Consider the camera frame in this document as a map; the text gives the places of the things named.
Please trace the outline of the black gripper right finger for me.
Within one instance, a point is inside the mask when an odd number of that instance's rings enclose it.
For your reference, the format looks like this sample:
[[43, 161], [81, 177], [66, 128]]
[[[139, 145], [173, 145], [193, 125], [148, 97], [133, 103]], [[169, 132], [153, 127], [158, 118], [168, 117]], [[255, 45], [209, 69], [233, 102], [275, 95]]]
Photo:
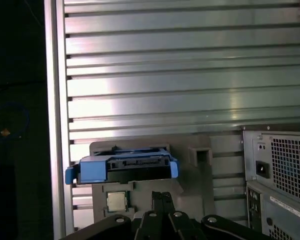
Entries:
[[175, 209], [169, 192], [163, 193], [163, 209], [168, 226], [176, 240], [270, 240], [261, 232], [240, 225], [221, 216], [204, 216], [200, 222], [190, 219], [182, 211]]

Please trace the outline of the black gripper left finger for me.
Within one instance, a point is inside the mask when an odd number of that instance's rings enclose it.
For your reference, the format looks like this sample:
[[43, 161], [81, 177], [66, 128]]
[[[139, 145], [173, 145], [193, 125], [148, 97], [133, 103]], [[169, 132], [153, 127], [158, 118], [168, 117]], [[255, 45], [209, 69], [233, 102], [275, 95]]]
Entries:
[[151, 210], [142, 218], [131, 220], [121, 214], [115, 214], [77, 230], [64, 240], [158, 240], [162, 236], [164, 218], [164, 196], [161, 192], [151, 194]]

